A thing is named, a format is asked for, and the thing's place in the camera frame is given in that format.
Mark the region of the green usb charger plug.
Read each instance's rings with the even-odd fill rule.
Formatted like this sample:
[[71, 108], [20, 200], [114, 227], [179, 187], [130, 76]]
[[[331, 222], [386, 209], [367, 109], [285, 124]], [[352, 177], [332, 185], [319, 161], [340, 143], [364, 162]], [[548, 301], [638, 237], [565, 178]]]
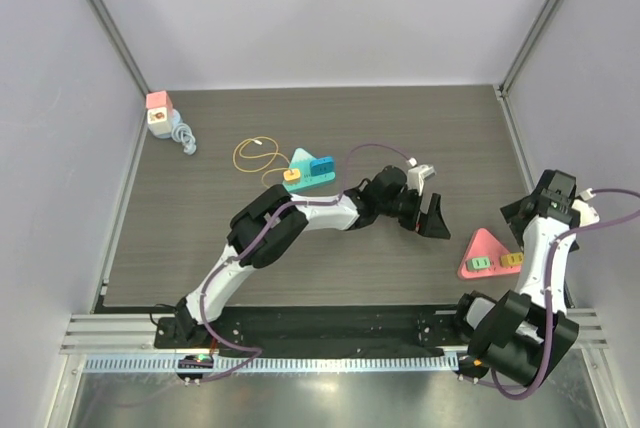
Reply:
[[469, 271], [483, 271], [491, 267], [491, 260], [489, 257], [473, 257], [466, 261], [466, 268]]

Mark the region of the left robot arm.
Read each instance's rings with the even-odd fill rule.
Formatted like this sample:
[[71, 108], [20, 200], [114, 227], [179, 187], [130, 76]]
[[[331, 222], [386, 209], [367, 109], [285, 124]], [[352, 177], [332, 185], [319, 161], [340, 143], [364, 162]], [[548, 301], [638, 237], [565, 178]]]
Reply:
[[432, 194], [428, 210], [421, 210], [425, 181], [434, 175], [431, 165], [408, 171], [388, 165], [374, 178], [333, 196], [296, 195], [282, 184], [268, 188], [232, 218], [220, 258], [198, 287], [176, 304], [173, 339], [180, 347], [205, 345], [212, 335], [211, 322], [241, 284], [278, 261], [304, 232], [359, 230], [385, 216], [421, 237], [450, 239], [441, 195]]

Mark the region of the pink triangular power socket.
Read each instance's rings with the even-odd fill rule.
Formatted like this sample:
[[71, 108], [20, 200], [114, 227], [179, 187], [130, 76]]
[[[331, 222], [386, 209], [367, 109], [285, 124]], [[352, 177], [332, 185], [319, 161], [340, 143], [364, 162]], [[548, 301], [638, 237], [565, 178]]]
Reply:
[[522, 252], [509, 251], [485, 228], [476, 230], [458, 268], [463, 280], [495, 278], [519, 274], [524, 261]]

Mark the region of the yellow usb charger plug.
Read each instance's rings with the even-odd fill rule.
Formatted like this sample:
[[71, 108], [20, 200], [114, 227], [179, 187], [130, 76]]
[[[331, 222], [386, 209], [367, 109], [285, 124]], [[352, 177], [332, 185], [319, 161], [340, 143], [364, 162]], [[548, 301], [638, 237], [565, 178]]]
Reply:
[[514, 268], [522, 265], [524, 255], [522, 252], [507, 253], [500, 257], [500, 265], [503, 268]]

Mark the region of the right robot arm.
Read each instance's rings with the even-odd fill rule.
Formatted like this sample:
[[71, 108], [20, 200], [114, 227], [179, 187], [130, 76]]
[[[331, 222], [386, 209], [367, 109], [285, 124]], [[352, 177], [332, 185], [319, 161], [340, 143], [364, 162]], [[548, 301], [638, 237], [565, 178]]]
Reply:
[[574, 176], [545, 170], [533, 191], [501, 213], [523, 251], [515, 289], [499, 300], [474, 291], [465, 294], [451, 318], [451, 331], [467, 354], [493, 378], [506, 398], [531, 396], [573, 347], [579, 326], [566, 314], [568, 256], [581, 224]]

